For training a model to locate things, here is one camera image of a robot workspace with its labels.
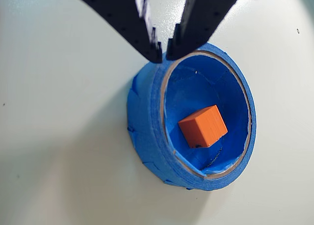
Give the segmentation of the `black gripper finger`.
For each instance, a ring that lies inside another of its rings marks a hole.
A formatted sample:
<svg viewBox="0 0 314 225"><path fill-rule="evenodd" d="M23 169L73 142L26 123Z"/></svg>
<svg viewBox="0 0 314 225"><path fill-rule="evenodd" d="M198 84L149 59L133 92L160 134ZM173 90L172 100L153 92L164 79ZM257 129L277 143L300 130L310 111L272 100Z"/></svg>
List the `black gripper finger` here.
<svg viewBox="0 0 314 225"><path fill-rule="evenodd" d="M168 40L166 59L177 60L205 44L237 0L186 0Z"/></svg>
<svg viewBox="0 0 314 225"><path fill-rule="evenodd" d="M162 62L161 42L151 20L149 0L82 0L102 16L141 55Z"/></svg>

